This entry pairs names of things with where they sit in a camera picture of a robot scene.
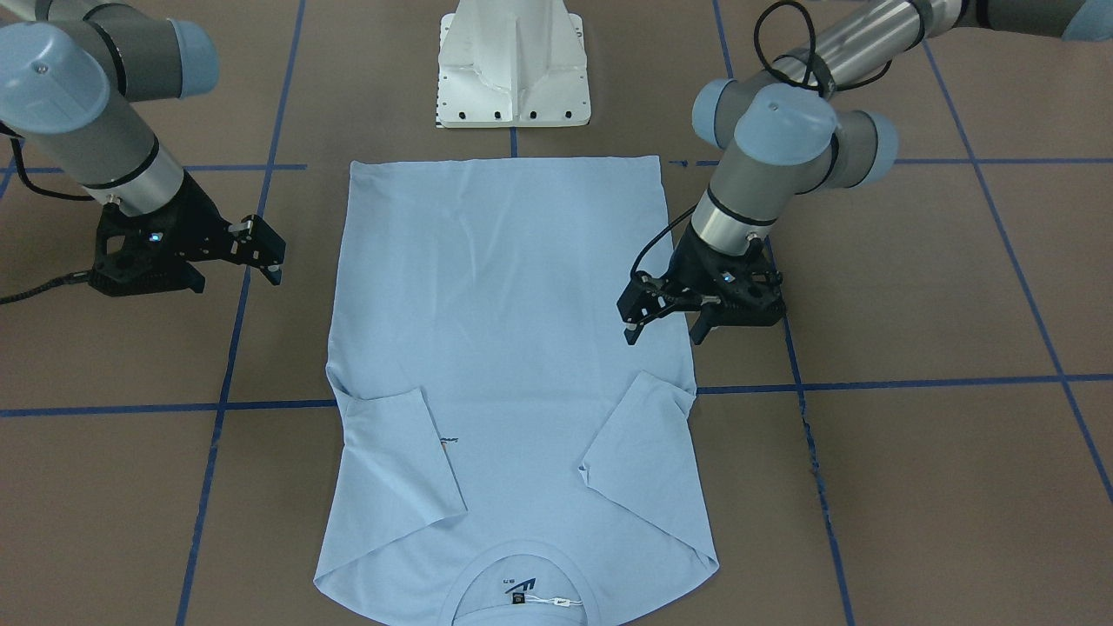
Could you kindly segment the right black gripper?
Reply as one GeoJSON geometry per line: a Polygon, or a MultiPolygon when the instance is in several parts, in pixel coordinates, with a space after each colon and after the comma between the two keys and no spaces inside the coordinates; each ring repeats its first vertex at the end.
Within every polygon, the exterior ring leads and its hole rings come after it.
{"type": "Polygon", "coordinates": [[[263,267],[280,285],[286,242],[258,215],[236,224],[221,217],[191,174],[161,209],[124,214],[119,199],[104,203],[96,231],[89,285],[105,296],[146,296],[168,290],[205,290],[195,262],[224,260],[263,267]]]}

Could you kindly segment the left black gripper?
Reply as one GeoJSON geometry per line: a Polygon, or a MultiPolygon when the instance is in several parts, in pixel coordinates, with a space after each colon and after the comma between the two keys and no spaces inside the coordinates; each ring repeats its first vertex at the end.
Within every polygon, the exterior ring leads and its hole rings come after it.
{"type": "Polygon", "coordinates": [[[782,273],[774,270],[759,236],[743,242],[743,253],[728,255],[712,250],[689,225],[660,277],[640,270],[640,262],[672,229],[664,227],[640,250],[617,299],[628,345],[636,345],[649,323],[678,312],[698,313],[690,327],[696,346],[718,326],[771,326],[782,320],[782,273]]]}

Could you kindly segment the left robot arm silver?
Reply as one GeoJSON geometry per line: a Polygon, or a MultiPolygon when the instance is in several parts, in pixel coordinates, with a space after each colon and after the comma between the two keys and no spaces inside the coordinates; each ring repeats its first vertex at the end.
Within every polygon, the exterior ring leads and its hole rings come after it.
{"type": "Polygon", "coordinates": [[[768,59],[743,82],[706,84],[693,130],[723,154],[689,211],[668,268],[639,266],[617,310],[626,340],[674,312],[695,312],[695,344],[719,326],[771,326],[786,313],[782,274],[766,246],[795,196],[855,189],[890,170],[899,148],[894,124],[863,110],[838,113],[835,95],[873,84],[893,60],[956,27],[1030,33],[1064,41],[1110,39],[1109,1],[868,1],[817,31],[804,19],[802,47],[768,59]]]}

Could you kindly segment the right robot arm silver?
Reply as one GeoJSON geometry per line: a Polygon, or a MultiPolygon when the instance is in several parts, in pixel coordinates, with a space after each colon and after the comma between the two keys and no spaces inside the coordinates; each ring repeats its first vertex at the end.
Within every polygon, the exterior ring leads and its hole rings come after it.
{"type": "Polygon", "coordinates": [[[221,217],[210,195],[135,110],[211,92],[219,60],[197,23],[156,19],[124,1],[4,1],[1,118],[17,174],[23,144],[50,157],[100,203],[93,263],[6,296],[87,283],[105,296],[205,288],[196,263],[223,260],[282,281],[286,245],[250,215],[221,217]]]}

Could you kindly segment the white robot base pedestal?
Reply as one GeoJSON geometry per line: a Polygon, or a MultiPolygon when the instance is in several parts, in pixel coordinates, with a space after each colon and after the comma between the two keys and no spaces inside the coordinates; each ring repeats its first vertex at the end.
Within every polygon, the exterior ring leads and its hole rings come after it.
{"type": "Polygon", "coordinates": [[[440,128],[590,123],[584,25],[563,1],[461,1],[439,36],[440,128]]]}

